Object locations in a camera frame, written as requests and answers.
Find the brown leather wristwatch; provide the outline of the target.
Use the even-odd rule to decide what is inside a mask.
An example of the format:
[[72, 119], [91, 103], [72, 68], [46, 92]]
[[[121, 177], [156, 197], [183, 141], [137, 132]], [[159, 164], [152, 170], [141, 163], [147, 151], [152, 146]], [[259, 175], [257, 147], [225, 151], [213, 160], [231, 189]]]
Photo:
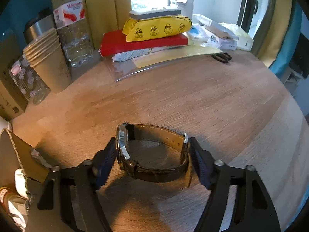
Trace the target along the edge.
[[192, 182], [193, 166], [187, 134], [154, 125], [124, 122], [116, 132], [117, 161], [133, 179], [165, 183], [184, 177]]

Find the brown cardboard box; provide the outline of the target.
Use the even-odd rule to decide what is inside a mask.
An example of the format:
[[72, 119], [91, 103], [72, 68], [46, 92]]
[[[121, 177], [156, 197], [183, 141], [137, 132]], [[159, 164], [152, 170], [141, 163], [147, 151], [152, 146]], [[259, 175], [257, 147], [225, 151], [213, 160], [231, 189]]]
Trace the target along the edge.
[[[59, 231], [61, 207], [56, 203], [59, 174], [48, 168], [45, 159], [31, 145], [9, 129], [1, 131], [1, 187], [16, 194], [15, 171], [22, 169], [26, 177], [29, 199], [26, 231]], [[21, 231], [1, 205], [1, 231]]]

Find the white earbuds case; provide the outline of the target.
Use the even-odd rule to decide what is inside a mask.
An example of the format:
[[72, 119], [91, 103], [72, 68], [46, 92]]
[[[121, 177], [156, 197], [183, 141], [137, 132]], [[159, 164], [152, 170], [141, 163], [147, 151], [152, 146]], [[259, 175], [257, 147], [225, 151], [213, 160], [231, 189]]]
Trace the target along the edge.
[[22, 169], [16, 169], [15, 171], [15, 188], [21, 197], [29, 199], [26, 177]]

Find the clear plastic sheet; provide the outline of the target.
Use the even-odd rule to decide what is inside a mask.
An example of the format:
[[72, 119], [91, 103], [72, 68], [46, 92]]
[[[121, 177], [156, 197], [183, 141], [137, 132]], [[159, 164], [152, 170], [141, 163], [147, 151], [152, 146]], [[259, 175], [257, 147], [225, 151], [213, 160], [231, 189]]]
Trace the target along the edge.
[[134, 74], [154, 69], [168, 64], [173, 60], [181, 59], [179, 55], [165, 55], [162, 52], [151, 53], [123, 62], [106, 61], [110, 74], [115, 82], [126, 79]]

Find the patterned glass jar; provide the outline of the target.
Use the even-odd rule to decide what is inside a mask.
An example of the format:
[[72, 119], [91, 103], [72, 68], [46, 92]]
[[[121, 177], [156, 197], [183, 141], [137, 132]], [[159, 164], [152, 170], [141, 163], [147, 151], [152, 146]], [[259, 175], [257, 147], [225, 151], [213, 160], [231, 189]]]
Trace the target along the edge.
[[50, 88], [30, 66], [25, 55], [22, 55], [12, 65], [9, 69], [9, 74], [29, 103], [38, 105], [50, 93]]

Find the red gold tin can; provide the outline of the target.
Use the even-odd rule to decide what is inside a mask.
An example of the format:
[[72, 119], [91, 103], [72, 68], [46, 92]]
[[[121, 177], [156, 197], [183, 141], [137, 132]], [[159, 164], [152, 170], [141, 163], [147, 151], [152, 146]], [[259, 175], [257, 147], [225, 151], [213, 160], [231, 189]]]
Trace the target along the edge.
[[6, 213], [21, 230], [26, 231], [28, 222], [27, 200], [16, 194], [10, 188], [1, 187], [1, 205]]

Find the brown cardboard lamp package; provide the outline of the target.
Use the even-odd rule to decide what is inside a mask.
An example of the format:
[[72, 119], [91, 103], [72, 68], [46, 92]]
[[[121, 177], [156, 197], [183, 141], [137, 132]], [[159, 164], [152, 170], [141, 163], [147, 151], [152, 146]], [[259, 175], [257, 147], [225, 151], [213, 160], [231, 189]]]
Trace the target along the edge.
[[10, 68], [20, 58], [21, 51], [14, 34], [1, 40], [1, 116], [12, 120], [25, 112], [28, 100], [23, 96], [18, 86], [10, 76]]

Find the black scissors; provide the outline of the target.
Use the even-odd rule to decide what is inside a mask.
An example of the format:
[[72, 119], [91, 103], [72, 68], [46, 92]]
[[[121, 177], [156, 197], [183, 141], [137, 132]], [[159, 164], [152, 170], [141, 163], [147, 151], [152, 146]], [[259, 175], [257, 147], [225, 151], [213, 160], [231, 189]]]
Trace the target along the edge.
[[214, 58], [215, 60], [217, 60], [221, 63], [228, 63], [232, 59], [230, 54], [228, 54], [226, 52], [225, 53], [219, 53], [219, 54], [216, 54], [216, 55], [212, 55], [212, 58]]

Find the yellow envelope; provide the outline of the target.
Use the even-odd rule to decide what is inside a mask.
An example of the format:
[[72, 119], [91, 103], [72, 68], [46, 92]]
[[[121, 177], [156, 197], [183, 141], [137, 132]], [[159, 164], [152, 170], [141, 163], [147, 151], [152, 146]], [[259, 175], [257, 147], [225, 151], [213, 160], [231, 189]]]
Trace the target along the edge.
[[200, 45], [190, 45], [173, 49], [165, 49], [162, 51], [150, 53], [132, 59], [133, 64], [137, 68], [143, 68], [158, 64], [161, 62], [171, 61], [175, 59], [182, 59], [187, 57], [194, 57], [197, 55], [215, 55], [220, 54], [222, 51], [212, 46], [202, 47]]

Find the stack of paper cups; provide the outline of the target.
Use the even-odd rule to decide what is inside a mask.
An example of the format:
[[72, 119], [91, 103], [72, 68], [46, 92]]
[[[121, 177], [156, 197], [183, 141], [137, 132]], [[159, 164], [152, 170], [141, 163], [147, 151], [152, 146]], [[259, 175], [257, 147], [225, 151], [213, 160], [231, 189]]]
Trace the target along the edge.
[[71, 84], [71, 75], [55, 28], [34, 39], [23, 54], [50, 90], [57, 94]]

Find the white paper boxes pile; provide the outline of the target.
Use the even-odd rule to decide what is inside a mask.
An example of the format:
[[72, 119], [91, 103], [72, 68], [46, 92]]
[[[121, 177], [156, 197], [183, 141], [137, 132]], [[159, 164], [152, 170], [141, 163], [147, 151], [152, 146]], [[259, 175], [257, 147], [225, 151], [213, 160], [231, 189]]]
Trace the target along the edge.
[[213, 46], [220, 50], [251, 51], [254, 40], [237, 24], [217, 23], [208, 17], [194, 14], [188, 37], [201, 46]]

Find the yellow tissue pack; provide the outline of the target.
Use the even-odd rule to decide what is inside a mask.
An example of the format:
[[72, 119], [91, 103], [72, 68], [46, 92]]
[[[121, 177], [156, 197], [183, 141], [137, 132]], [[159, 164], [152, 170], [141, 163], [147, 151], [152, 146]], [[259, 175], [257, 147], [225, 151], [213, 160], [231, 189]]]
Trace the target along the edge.
[[192, 21], [182, 15], [148, 20], [129, 18], [124, 24], [122, 33], [126, 35], [127, 42], [146, 41], [182, 34], [188, 32], [191, 27]]

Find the grey white flat box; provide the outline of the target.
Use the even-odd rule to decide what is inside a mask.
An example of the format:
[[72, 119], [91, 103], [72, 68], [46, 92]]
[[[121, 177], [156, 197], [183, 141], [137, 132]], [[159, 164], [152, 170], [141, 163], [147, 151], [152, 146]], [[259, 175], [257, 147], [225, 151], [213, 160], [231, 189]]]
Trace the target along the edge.
[[181, 14], [181, 10], [178, 8], [165, 8], [165, 9], [138, 9], [131, 10], [129, 12], [129, 17], [134, 20], [148, 20], [153, 18], [170, 17], [177, 16]]

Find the steel thermos mug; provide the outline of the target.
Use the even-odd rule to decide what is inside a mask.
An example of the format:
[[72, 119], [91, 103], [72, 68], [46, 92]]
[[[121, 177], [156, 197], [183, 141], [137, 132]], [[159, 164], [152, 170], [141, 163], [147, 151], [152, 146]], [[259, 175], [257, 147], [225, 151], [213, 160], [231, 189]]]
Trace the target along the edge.
[[49, 7], [46, 7], [25, 24], [23, 34], [26, 43], [31, 43], [52, 28], [55, 28], [53, 12]]

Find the clear plastic water bottle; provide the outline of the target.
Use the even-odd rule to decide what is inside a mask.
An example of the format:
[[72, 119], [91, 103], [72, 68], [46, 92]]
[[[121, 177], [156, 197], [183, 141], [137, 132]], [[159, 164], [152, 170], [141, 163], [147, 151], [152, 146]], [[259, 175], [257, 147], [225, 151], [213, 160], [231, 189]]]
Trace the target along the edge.
[[93, 57], [84, 0], [53, 0], [53, 15], [65, 56], [74, 68]]

